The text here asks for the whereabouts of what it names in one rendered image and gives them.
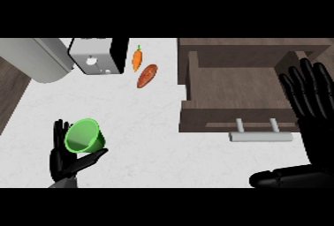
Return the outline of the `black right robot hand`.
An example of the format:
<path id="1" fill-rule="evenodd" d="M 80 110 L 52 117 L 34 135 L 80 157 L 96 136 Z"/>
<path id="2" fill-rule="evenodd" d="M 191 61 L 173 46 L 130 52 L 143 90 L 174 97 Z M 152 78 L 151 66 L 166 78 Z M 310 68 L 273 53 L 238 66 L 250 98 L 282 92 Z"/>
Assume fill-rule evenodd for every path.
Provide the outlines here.
<path id="1" fill-rule="evenodd" d="M 284 93 L 296 112 L 307 165 L 257 172 L 254 188 L 334 188 L 334 80 L 322 63 L 300 59 L 279 74 Z"/>

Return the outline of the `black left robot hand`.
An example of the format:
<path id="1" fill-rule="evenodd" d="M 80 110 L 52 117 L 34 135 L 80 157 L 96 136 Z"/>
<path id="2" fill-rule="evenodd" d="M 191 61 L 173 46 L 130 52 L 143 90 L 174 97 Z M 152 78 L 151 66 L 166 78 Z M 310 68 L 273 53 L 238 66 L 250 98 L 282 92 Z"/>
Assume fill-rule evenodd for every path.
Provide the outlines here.
<path id="1" fill-rule="evenodd" d="M 53 149 L 50 150 L 50 177 L 55 182 L 59 182 L 65 178 L 71 178 L 77 175 L 77 172 L 89 168 L 96 164 L 102 155 L 108 152 L 106 148 L 102 148 L 95 153 L 90 153 L 81 158 L 77 158 L 77 154 L 71 153 L 65 147 L 64 139 L 67 131 L 72 125 L 68 122 L 62 122 L 59 119 L 53 123 Z"/>

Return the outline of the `green cup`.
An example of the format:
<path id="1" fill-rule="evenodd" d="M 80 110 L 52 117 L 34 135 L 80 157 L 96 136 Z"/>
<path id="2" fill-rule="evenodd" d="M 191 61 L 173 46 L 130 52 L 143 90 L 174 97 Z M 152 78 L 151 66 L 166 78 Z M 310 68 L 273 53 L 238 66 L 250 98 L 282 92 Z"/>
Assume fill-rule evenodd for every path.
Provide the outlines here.
<path id="1" fill-rule="evenodd" d="M 71 153 L 95 153 L 105 147 L 106 140 L 98 122 L 92 118 L 78 120 L 69 127 L 64 145 Z"/>

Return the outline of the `brown wooden drawer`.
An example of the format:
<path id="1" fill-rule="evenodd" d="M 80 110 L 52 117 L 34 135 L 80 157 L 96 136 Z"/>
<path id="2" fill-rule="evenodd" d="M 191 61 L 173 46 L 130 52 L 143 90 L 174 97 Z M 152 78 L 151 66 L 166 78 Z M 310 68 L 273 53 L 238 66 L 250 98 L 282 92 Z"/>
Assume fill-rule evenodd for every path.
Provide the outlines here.
<path id="1" fill-rule="evenodd" d="M 278 75 L 299 66 L 304 57 L 303 51 L 291 51 L 275 67 L 203 68 L 192 51 L 186 61 L 179 131 L 234 132 L 241 121 L 248 132 L 268 132 L 275 120 L 281 131 L 297 132 L 296 113 Z"/>

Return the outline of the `brown wooden cabinet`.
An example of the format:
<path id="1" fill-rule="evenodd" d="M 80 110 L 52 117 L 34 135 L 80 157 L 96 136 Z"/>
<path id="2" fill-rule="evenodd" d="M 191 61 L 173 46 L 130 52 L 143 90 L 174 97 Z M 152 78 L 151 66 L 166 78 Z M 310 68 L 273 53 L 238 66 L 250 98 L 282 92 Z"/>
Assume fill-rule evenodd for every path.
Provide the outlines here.
<path id="1" fill-rule="evenodd" d="M 275 67 L 287 52 L 306 52 L 315 60 L 333 45 L 330 38 L 179 38 L 177 84 L 185 84 L 189 52 L 204 68 Z"/>

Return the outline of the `brown sweet potato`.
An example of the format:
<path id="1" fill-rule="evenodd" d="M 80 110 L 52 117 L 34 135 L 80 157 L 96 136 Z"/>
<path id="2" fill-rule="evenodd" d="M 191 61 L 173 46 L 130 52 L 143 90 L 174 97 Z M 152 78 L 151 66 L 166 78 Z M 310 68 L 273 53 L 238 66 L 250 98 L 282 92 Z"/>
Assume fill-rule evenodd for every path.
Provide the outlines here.
<path id="1" fill-rule="evenodd" d="M 155 64 L 151 64 L 142 71 L 142 74 L 139 75 L 139 81 L 137 81 L 137 88 L 143 88 L 148 83 L 151 82 L 155 74 L 158 71 L 158 66 Z"/>

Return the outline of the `grey and black appliance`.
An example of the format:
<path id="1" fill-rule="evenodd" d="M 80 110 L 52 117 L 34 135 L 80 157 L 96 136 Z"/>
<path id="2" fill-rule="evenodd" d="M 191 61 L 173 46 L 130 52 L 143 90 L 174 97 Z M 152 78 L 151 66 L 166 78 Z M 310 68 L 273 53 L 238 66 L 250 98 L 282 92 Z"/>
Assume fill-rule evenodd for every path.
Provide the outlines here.
<path id="1" fill-rule="evenodd" d="M 68 55 L 86 75 L 121 74 L 129 38 L 72 38 Z"/>

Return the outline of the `orange carrot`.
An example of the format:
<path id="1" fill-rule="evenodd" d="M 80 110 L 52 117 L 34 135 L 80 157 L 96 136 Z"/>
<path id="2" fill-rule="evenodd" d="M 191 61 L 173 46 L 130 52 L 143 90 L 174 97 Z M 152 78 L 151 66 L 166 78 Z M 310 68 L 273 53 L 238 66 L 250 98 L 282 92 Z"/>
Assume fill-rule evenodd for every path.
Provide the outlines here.
<path id="1" fill-rule="evenodd" d="M 140 45 L 137 47 L 137 50 L 133 53 L 133 59 L 132 59 L 132 65 L 133 65 L 133 72 L 137 71 L 142 63 L 142 51 L 140 51 Z"/>

